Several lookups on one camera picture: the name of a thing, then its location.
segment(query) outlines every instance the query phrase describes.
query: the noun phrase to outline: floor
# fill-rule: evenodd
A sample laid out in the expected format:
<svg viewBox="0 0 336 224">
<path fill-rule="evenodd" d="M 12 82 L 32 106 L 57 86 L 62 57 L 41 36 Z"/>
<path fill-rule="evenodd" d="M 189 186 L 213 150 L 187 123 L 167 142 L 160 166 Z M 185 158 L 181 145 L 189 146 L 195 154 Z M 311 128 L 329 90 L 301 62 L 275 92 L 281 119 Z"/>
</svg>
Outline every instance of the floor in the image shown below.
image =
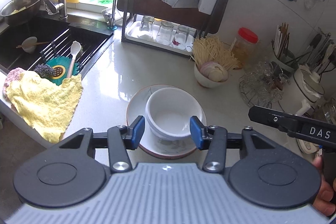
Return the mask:
<svg viewBox="0 0 336 224">
<path fill-rule="evenodd" d="M 5 118 L 0 129 L 0 218 L 8 218 L 21 205 L 13 187 L 15 170 L 27 159 L 45 150 Z"/>
</svg>

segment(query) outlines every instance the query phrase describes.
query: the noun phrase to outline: white tray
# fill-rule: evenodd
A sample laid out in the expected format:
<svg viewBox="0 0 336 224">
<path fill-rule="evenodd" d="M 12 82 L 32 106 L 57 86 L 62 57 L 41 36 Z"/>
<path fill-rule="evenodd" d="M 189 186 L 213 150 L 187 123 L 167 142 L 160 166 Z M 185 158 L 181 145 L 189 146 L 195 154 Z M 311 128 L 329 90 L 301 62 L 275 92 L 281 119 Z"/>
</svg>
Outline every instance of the white tray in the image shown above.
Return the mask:
<svg viewBox="0 0 336 224">
<path fill-rule="evenodd" d="M 193 42 L 194 42 L 194 37 L 190 34 L 187 40 L 187 50 L 180 50 L 178 48 L 174 48 L 171 46 L 166 46 L 166 45 L 162 45 L 160 43 L 157 43 L 155 41 L 156 35 L 158 34 L 159 31 L 159 25 L 154 25 L 153 27 L 153 38 L 151 40 L 144 40 L 144 39 L 140 39 L 137 37 L 137 32 L 140 29 L 140 25 L 141 25 L 141 21 L 136 21 L 134 22 L 129 29 L 127 30 L 127 32 L 125 33 L 125 37 L 129 40 L 132 41 L 137 41 L 143 44 L 147 44 L 147 45 L 152 45 L 154 47 L 158 47 L 158 48 L 164 48 L 166 50 L 169 50 L 171 52 L 178 52 L 180 54 L 186 55 L 186 56 L 190 56 L 191 55 L 191 51 L 193 49 Z M 176 33 L 176 29 L 177 29 L 177 25 L 174 25 L 174 30 L 173 30 L 173 35 L 172 35 L 172 39 Z"/>
</svg>

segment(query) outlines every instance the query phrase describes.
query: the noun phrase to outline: teal flower-shaped sponge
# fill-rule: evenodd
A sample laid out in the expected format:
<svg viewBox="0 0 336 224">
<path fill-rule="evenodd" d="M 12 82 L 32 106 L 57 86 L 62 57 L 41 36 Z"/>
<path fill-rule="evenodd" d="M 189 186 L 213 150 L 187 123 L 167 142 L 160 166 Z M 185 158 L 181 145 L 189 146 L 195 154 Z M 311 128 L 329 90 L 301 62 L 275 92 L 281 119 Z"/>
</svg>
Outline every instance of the teal flower-shaped sponge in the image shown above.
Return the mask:
<svg viewBox="0 0 336 224">
<path fill-rule="evenodd" d="M 65 56 L 58 56 L 50 59 L 47 65 L 55 69 L 55 74 L 49 80 L 56 85 L 62 84 L 64 78 L 67 77 L 71 59 Z M 72 75 L 78 74 L 78 63 L 75 63 L 72 70 Z"/>
</svg>

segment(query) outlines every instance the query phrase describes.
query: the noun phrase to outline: black sink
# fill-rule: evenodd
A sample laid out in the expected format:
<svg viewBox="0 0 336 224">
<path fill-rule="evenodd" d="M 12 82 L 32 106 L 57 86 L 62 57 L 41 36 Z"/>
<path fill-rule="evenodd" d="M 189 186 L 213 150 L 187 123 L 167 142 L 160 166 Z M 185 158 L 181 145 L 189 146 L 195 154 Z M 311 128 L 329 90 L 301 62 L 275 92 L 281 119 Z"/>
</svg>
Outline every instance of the black sink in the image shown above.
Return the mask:
<svg viewBox="0 0 336 224">
<path fill-rule="evenodd" d="M 0 69 L 6 74 L 17 67 L 33 70 L 37 64 L 46 63 L 56 56 L 71 58 L 71 44 L 78 41 L 83 47 L 83 54 L 76 62 L 84 77 L 111 44 L 111 36 L 112 32 L 104 22 L 70 15 L 65 21 L 60 21 L 58 15 L 49 16 L 40 12 L 28 23 L 8 27 L 0 34 Z M 38 42 L 50 43 L 37 45 L 32 54 L 16 48 L 28 37 L 37 37 Z"/>
</svg>

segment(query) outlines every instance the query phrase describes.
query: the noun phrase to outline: onion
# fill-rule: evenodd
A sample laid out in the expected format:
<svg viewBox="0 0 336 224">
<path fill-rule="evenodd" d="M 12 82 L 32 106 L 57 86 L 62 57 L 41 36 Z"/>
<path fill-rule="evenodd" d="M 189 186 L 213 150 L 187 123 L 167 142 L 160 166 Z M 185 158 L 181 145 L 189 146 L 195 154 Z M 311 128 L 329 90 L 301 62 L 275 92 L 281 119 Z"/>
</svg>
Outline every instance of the onion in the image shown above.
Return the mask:
<svg viewBox="0 0 336 224">
<path fill-rule="evenodd" d="M 228 73 L 221 65 L 216 62 L 206 62 L 204 63 L 199 72 L 214 82 L 223 82 L 228 79 Z"/>
</svg>

